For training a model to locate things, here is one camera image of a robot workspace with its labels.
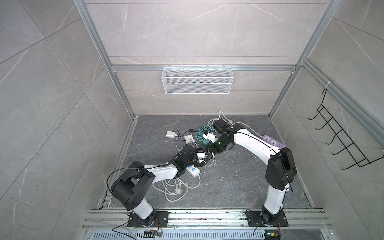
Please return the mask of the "white charger adapter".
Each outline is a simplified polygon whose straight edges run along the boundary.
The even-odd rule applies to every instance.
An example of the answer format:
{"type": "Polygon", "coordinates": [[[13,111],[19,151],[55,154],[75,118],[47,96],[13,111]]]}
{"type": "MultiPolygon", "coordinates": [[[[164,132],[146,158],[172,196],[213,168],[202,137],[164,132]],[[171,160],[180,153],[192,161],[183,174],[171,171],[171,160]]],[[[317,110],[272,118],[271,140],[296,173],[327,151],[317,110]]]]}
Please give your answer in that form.
{"type": "Polygon", "coordinates": [[[208,161],[208,160],[211,160],[213,158],[213,155],[210,154],[210,153],[197,153],[196,154],[197,158],[199,161],[208,161]]]}

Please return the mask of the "white blue power strip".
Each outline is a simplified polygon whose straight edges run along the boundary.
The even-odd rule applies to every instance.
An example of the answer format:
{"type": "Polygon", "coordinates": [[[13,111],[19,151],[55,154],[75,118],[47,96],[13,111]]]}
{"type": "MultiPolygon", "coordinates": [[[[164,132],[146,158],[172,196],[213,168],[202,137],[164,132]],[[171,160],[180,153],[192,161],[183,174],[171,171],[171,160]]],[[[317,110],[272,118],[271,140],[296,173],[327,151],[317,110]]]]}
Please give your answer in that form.
{"type": "Polygon", "coordinates": [[[186,170],[195,178],[198,177],[201,174],[201,171],[199,168],[195,167],[194,165],[189,166],[186,168],[186,170]]]}

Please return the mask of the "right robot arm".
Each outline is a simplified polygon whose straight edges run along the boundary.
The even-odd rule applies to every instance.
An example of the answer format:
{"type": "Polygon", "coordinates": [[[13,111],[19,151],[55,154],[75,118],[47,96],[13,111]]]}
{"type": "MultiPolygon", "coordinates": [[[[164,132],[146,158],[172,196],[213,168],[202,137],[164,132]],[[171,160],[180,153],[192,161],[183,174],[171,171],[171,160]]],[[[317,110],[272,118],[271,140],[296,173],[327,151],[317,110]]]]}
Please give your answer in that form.
{"type": "Polygon", "coordinates": [[[276,224],[279,217],[283,216],[285,195],[297,175],[292,151],[287,147],[268,144],[253,135],[243,124],[230,125],[222,118],[213,121],[212,127],[203,130],[203,138],[209,141],[207,148],[215,155],[227,151],[229,144],[239,145],[266,164],[265,178],[269,188],[261,218],[266,225],[276,224]]]}

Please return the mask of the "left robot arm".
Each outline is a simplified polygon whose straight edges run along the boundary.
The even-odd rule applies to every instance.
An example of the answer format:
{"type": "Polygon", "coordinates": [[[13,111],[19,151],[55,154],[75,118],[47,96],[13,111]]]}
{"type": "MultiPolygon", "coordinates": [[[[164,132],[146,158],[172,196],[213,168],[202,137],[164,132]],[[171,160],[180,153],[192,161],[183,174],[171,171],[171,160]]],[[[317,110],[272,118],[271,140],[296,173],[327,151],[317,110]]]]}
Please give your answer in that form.
{"type": "Polygon", "coordinates": [[[133,162],[124,172],[109,185],[110,193],[128,210],[148,227],[155,220],[156,210],[145,199],[150,187],[157,182],[173,180],[185,173],[188,167],[203,167],[214,158],[214,153],[205,148],[187,147],[175,154],[170,161],[159,165],[144,165],[140,161],[133,162]]]}

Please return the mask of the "white square charger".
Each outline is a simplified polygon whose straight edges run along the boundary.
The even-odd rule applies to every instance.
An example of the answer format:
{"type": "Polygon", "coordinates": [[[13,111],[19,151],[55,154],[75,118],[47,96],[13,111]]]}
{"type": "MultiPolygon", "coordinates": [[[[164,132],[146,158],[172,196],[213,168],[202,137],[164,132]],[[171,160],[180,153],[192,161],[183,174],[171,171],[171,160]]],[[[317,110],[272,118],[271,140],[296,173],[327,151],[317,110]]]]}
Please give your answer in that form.
{"type": "Polygon", "coordinates": [[[194,143],[195,142],[193,135],[186,135],[185,136],[185,141],[186,141],[186,144],[190,144],[190,143],[194,143]]]}

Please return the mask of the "teal charger adapter right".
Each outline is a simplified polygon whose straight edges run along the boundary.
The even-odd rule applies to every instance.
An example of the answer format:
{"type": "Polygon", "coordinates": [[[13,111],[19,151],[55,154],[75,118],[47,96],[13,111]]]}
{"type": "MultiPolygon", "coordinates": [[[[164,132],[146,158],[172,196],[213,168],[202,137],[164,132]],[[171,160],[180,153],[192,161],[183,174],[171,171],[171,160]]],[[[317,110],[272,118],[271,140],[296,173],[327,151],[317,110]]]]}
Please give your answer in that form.
{"type": "Polygon", "coordinates": [[[205,138],[205,137],[203,137],[203,145],[204,145],[205,147],[209,146],[210,143],[211,143],[211,140],[210,140],[209,138],[205,138]]]}

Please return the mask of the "white charger far left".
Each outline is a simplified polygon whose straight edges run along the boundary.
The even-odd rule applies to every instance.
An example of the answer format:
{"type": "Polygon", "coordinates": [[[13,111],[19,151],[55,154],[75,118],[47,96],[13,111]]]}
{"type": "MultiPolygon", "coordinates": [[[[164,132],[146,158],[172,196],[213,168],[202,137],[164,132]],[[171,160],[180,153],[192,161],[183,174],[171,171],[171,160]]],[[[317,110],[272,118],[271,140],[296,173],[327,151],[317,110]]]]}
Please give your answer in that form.
{"type": "Polygon", "coordinates": [[[176,136],[177,136],[177,134],[174,131],[167,131],[167,133],[166,133],[167,138],[175,138],[176,136]]]}

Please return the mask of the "purple power strip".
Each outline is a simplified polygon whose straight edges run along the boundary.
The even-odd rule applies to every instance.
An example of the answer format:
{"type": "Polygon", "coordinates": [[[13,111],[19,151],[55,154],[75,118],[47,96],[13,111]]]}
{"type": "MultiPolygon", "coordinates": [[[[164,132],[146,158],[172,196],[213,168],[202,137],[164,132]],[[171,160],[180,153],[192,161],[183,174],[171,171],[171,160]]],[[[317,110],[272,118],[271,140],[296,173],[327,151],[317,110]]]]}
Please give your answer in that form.
{"type": "Polygon", "coordinates": [[[280,143],[279,141],[273,139],[268,135],[263,135],[262,140],[272,146],[278,147],[279,149],[283,149],[286,147],[284,144],[280,143]]]}

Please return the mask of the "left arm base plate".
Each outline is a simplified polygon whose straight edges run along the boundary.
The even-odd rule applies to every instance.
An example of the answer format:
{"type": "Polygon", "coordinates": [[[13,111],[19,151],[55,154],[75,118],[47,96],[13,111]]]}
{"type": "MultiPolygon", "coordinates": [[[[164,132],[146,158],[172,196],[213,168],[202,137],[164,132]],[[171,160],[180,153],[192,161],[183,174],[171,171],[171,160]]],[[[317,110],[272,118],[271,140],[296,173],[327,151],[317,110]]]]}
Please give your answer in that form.
{"type": "Polygon", "coordinates": [[[158,227],[165,228],[168,226],[169,221],[169,212],[167,211],[153,211],[146,219],[140,218],[136,213],[131,213],[129,221],[127,223],[128,227],[158,227]]]}

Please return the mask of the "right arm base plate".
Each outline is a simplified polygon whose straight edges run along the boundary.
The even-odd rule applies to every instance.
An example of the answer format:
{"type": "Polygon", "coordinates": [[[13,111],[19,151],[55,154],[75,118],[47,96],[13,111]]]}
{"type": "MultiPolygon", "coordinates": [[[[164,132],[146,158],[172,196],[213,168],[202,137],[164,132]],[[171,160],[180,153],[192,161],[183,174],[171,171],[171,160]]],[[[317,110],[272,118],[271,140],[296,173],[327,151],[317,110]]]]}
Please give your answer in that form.
{"type": "Polygon", "coordinates": [[[269,226],[269,227],[288,227],[288,220],[284,211],[272,215],[267,210],[245,211],[249,227],[269,226]]]}

